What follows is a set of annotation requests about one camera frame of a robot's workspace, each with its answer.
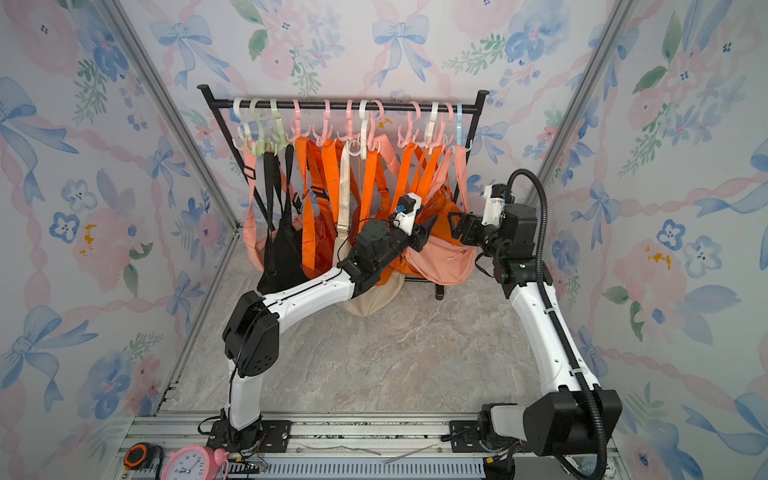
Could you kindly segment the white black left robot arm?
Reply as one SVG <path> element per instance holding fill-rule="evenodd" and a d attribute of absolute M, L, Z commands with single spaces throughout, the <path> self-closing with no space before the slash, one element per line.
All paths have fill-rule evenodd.
<path fill-rule="evenodd" d="M 402 214 L 391 221 L 368 221 L 357 245 L 326 273 L 265 296 L 255 291 L 241 295 L 222 334 L 230 371 L 224 408 L 230 429 L 247 431 L 260 422 L 261 388 L 279 357 L 281 335 L 306 317 L 372 289 L 406 250 L 423 249 L 436 221 L 433 216 L 409 231 L 403 229 Z"/>

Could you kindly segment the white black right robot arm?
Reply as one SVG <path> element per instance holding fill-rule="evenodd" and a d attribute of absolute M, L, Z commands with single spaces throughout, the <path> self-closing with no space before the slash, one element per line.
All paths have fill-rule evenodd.
<path fill-rule="evenodd" d="M 494 220 L 448 216 L 451 234 L 493 262 L 494 278 L 522 322 L 541 384 L 528 406 L 487 404 L 479 415 L 487 442 L 516 440 L 538 456 L 604 454 L 622 412 L 618 394 L 601 387 L 581 356 L 541 252 L 535 208 L 505 205 Z"/>

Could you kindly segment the beige crossbody bag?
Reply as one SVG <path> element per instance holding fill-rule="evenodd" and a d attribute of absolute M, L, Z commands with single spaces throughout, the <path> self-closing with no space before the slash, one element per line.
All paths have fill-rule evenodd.
<path fill-rule="evenodd" d="M 341 142 L 340 145 L 338 206 L 334 209 L 334 212 L 338 214 L 335 221 L 337 235 L 334 243 L 334 251 L 338 260 L 345 257 L 351 249 L 348 240 L 352 227 L 351 196 L 355 190 L 352 187 L 351 154 L 344 142 Z M 393 271 L 383 285 L 374 286 L 358 297 L 342 302 L 341 306 L 355 316 L 368 317 L 392 302 L 400 293 L 404 283 L 405 276 Z"/>

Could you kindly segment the light blue hook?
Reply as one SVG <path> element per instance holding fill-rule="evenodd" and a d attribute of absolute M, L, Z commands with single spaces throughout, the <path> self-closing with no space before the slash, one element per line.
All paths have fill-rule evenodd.
<path fill-rule="evenodd" d="M 454 136 L 454 146 L 455 147 L 463 147 L 467 152 L 471 150 L 472 141 L 470 141 L 469 144 L 467 144 L 467 139 L 464 135 L 464 129 L 463 129 L 463 105 L 457 104 L 455 107 L 454 112 L 454 120 L 455 120 L 455 130 L 456 134 Z"/>

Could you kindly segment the black crossbody bag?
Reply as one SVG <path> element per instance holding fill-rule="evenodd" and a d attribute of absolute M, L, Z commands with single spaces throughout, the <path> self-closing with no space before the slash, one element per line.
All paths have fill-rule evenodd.
<path fill-rule="evenodd" d="M 308 280 L 302 268 L 301 235 L 294 227 L 294 197 L 291 176 L 294 149 L 284 152 L 285 165 L 279 155 L 265 152 L 263 156 L 266 213 L 269 220 L 263 252 L 263 273 L 258 292 L 271 294 L 288 290 Z"/>

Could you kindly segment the white hook leftmost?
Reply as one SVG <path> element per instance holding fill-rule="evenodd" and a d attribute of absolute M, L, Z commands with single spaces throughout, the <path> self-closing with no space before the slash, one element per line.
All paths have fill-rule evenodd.
<path fill-rule="evenodd" d="M 242 143 L 242 149 L 247 150 L 251 141 L 251 129 L 249 121 L 245 118 L 242 112 L 241 105 L 244 101 L 245 99 L 242 97 L 235 97 L 232 100 L 232 111 L 239 121 L 237 132 Z"/>

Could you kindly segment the black clothes rack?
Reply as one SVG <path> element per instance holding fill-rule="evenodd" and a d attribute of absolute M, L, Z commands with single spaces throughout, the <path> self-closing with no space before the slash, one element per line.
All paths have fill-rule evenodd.
<path fill-rule="evenodd" d="M 227 142 L 227 145 L 234 156 L 240 171 L 243 175 L 243 177 L 246 180 L 249 180 L 250 177 L 247 175 L 245 171 L 245 165 L 243 156 L 240 153 L 240 150 L 235 145 L 233 136 L 230 132 L 229 127 L 226 124 L 225 118 L 222 114 L 222 111 L 228 110 L 230 108 L 234 107 L 234 100 L 230 98 L 216 98 L 212 92 L 212 89 L 208 84 L 199 84 L 197 86 L 197 89 L 202 94 L 207 107 L 209 110 L 213 113 L 214 119 L 217 122 L 217 125 L 224 137 L 224 139 Z M 469 125 L 469 130 L 466 135 L 465 139 L 465 147 L 467 150 L 470 150 L 470 145 L 474 141 L 478 125 L 479 125 L 479 119 L 482 115 L 485 101 L 487 100 L 487 97 L 489 96 L 490 91 L 480 89 L 476 93 L 476 97 L 473 104 L 463 103 L 461 105 L 457 105 L 457 107 L 462 107 L 462 112 L 465 115 L 471 116 L 471 122 Z M 328 100 L 328 101 L 320 101 L 320 100 L 301 100 L 297 102 L 298 107 L 295 107 L 294 103 L 291 100 L 277 100 L 276 106 L 278 110 L 291 110 L 295 111 L 296 109 L 299 110 L 299 112 L 302 112 L 304 110 L 319 110 L 325 112 L 328 111 L 345 111 L 347 109 L 347 104 L 350 104 L 351 110 L 353 112 L 356 112 L 359 107 L 362 105 L 362 101 L 341 101 L 341 100 Z M 409 103 L 400 103 L 400 102 L 384 102 L 383 103 L 383 109 L 384 110 L 391 110 L 394 112 L 415 112 L 416 109 L 412 104 Z M 432 284 L 435 287 L 435 299 L 438 301 L 442 301 L 445 298 L 446 294 L 446 286 L 438 284 L 436 282 L 432 282 L 430 280 L 427 280 L 425 278 L 420 277 L 414 277 L 414 276 L 406 276 L 405 277 L 406 282 L 412 282 L 412 283 L 429 283 Z"/>

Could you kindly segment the pink alarm clock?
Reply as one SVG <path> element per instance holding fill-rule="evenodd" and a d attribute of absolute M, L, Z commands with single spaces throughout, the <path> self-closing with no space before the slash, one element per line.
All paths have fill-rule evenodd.
<path fill-rule="evenodd" d="M 224 449 L 189 446 L 172 452 L 163 467 L 162 480 L 224 480 L 229 460 Z"/>

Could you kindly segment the orange black tape measure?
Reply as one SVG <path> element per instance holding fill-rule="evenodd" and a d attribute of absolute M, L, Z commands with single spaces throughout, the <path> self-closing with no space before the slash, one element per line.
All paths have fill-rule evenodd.
<path fill-rule="evenodd" d="M 125 470 L 149 469 L 153 463 L 162 462 L 163 449 L 161 446 L 147 442 L 139 442 L 130 447 L 123 457 Z"/>

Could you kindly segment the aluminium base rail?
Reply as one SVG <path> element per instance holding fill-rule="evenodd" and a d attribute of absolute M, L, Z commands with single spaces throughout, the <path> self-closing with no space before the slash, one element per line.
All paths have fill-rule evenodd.
<path fill-rule="evenodd" d="M 170 454 L 205 446 L 209 411 L 169 411 L 138 417 L 102 479 L 154 479 L 149 469 L 128 471 L 123 456 L 138 442 Z M 477 420 L 476 413 L 286 413 L 264 414 L 265 445 L 243 462 L 230 454 L 228 479 L 485 479 L 503 466 L 486 463 L 493 453 L 479 440 L 444 436 Z M 514 479 L 574 479 L 557 460 L 516 450 Z"/>

